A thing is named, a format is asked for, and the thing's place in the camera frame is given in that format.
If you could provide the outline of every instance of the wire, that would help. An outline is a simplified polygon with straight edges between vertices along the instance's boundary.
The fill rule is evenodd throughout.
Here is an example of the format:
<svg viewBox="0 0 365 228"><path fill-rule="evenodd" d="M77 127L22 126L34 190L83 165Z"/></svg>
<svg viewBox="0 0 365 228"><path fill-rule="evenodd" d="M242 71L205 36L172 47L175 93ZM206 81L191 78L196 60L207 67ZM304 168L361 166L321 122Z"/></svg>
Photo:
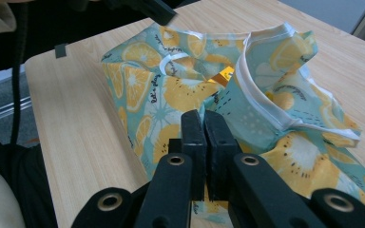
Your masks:
<svg viewBox="0 0 365 228"><path fill-rule="evenodd" d="M11 72L11 89L13 92L13 123L11 128L10 144L17 144L20 128L20 66L23 64L23 58L26 48L28 34L28 17L29 5L27 3L19 4L19 14L17 18L16 45L14 51L13 68Z"/></svg>

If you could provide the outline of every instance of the light wood tabletop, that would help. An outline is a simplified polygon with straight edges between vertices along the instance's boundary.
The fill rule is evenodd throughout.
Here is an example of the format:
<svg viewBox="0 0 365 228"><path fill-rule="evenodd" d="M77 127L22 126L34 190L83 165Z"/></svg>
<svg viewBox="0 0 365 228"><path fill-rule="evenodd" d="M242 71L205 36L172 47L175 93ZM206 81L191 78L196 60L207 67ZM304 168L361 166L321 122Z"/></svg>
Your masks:
<svg viewBox="0 0 365 228"><path fill-rule="evenodd" d="M199 32L249 32L288 22L312 30L319 52L307 65L363 128L351 152L365 165L365 42L278 1L202 0L177 9L172 25ZM152 23L145 19L49 51L26 62L30 96L59 227L69 227L87 200L113 186L147 182L117 116L100 61L104 53ZM199 224L196 227L217 227Z"/></svg>

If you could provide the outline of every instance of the fabric bag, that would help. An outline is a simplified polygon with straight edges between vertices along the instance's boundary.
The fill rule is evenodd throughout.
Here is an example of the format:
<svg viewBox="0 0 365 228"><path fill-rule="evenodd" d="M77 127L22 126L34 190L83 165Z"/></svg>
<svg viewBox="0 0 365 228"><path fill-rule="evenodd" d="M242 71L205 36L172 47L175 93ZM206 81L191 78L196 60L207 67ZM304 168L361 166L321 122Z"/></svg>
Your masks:
<svg viewBox="0 0 365 228"><path fill-rule="evenodd" d="M316 53L313 33L288 24L243 34L153 24L102 63L149 180L169 139L180 137L181 115L209 109L224 116L244 152L261 154L295 192L310 197L332 187L365 203L365 168L345 148L356 146L360 129L311 78L304 64ZM229 224L226 209L207 199L193 206L194 216Z"/></svg>

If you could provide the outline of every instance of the fruit print fabric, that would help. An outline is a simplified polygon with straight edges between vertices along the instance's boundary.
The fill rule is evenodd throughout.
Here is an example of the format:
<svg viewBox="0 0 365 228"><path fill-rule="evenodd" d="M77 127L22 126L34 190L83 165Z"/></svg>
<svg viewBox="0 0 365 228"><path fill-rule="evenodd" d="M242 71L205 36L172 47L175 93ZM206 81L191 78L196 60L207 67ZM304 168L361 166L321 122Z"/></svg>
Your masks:
<svg viewBox="0 0 365 228"><path fill-rule="evenodd" d="M365 203L365 169L337 147L355 145L360 130L302 66L316 53L312 32L296 33L287 24L250 36L153 24L106 53L102 63L131 147L149 179L168 150L168 140L180 137L181 115L209 109L224 115L244 152L262 154L303 196L320 186L334 186ZM207 82L226 67L235 69L226 87ZM252 105L241 78L244 71L256 93ZM305 105L302 98L317 102ZM254 108L259 104L273 108ZM272 124L265 115L274 114L271 110L290 124L303 122ZM304 148L310 153L301 154ZM334 175L326 178L327 170ZM230 224L222 202L196 201L193 215Z"/></svg>

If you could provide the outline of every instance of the gray floor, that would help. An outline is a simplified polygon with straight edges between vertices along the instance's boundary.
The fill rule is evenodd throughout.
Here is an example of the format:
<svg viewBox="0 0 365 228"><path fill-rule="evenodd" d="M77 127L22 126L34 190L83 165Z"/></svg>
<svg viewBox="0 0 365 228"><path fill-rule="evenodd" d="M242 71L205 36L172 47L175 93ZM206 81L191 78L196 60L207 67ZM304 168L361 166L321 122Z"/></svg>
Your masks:
<svg viewBox="0 0 365 228"><path fill-rule="evenodd" d="M26 80L26 75L23 74L21 79L21 95L22 98L29 96L29 87ZM11 98L11 81L5 81L0 83L0 107L12 103ZM10 141L12 115L8 115L0 119L0 141L1 143L8 143ZM22 110L21 126L19 133L18 143L23 146L33 146L36 144L35 140L38 139L38 133L36 124L34 121L34 115L32 108L28 107Z"/></svg>

